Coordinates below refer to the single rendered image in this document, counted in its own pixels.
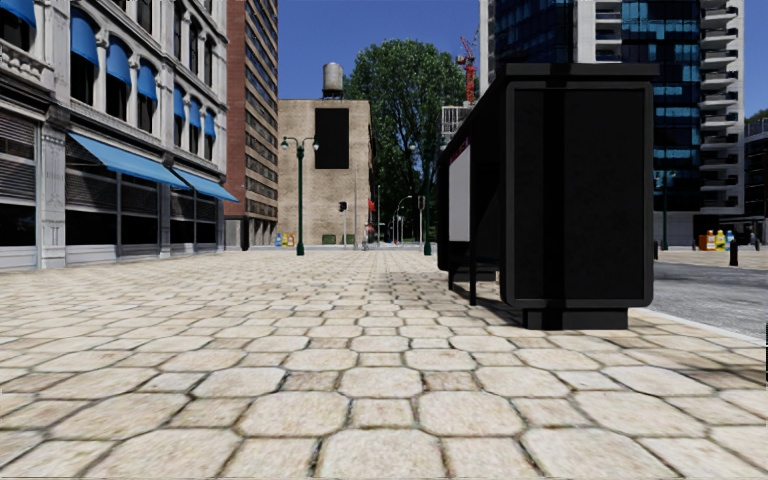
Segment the glass tower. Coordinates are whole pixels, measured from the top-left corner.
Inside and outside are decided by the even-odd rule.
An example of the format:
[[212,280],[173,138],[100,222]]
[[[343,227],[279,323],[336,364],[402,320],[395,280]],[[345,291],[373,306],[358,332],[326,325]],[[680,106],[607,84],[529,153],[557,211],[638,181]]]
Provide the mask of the glass tower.
[[[744,0],[479,0],[481,81],[509,62],[651,63],[668,245],[743,211]],[[654,191],[662,242],[662,197]]]

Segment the red brick building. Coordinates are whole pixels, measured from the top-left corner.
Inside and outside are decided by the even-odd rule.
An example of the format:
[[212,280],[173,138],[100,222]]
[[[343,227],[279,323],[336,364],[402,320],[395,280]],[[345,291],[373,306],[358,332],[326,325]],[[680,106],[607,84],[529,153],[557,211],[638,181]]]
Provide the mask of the red brick building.
[[227,0],[225,245],[273,241],[278,213],[277,0]]

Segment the tan brick building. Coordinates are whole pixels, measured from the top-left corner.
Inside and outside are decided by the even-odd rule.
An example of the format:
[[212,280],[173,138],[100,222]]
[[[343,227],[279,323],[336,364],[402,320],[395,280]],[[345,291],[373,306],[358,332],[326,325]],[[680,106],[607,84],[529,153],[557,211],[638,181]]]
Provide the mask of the tan brick building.
[[[323,66],[319,99],[281,99],[278,139],[284,136],[305,142],[303,159],[303,242],[342,245],[343,215],[339,202],[346,201],[347,248],[362,243],[363,228],[370,223],[374,142],[371,107],[367,100],[350,100],[344,94],[344,75],[337,63]],[[293,141],[278,150],[278,232],[298,242],[298,162]]]

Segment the pale stone building blue awnings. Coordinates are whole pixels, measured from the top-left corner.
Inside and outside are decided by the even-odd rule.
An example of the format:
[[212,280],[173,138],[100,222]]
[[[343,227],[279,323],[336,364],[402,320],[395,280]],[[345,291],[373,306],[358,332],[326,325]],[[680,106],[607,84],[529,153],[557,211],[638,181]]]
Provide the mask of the pale stone building blue awnings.
[[220,0],[0,0],[0,272],[222,251]]

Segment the grey street lamp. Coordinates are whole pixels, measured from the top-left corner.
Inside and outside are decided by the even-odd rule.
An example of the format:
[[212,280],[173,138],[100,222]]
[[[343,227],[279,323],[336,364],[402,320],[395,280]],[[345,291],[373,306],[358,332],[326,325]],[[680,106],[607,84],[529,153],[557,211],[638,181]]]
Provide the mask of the grey street lamp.
[[402,227],[403,227],[403,220],[402,216],[400,215],[400,208],[403,201],[411,199],[411,195],[407,195],[403,197],[397,205],[397,208],[395,210],[395,216],[394,216],[394,232],[393,232],[393,243],[395,245],[400,245],[402,243]]

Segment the black bus shelter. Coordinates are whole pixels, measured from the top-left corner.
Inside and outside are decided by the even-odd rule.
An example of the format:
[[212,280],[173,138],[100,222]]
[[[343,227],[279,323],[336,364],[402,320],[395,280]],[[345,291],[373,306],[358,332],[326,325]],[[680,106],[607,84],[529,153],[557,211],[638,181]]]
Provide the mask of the black bus shelter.
[[437,261],[526,328],[617,330],[653,298],[655,64],[510,63],[437,164]]

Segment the red crane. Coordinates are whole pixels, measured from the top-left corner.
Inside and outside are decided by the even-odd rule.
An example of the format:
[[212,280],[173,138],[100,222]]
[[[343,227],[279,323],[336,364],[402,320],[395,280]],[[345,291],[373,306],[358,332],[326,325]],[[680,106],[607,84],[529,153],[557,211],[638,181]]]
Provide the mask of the red crane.
[[461,45],[464,49],[462,55],[456,57],[456,63],[460,65],[465,72],[465,98],[466,102],[473,104],[475,102],[475,49],[479,39],[479,31],[476,31],[471,42],[464,36],[460,37]]

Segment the dark building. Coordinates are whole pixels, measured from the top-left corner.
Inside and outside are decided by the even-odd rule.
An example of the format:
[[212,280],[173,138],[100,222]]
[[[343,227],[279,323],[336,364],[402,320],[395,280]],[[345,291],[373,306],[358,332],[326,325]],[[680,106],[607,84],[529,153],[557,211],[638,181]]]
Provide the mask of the dark building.
[[768,245],[768,109],[745,125],[744,173],[744,213],[756,238]]

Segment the tree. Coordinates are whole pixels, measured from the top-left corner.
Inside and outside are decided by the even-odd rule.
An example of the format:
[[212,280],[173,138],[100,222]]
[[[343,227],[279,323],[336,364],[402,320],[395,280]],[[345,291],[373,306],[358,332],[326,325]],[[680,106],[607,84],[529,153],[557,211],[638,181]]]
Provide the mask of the tree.
[[431,43],[385,40],[358,52],[344,93],[370,102],[381,220],[399,214],[405,231],[417,233],[418,198],[436,176],[427,168],[438,152],[441,110],[464,99],[462,71]]

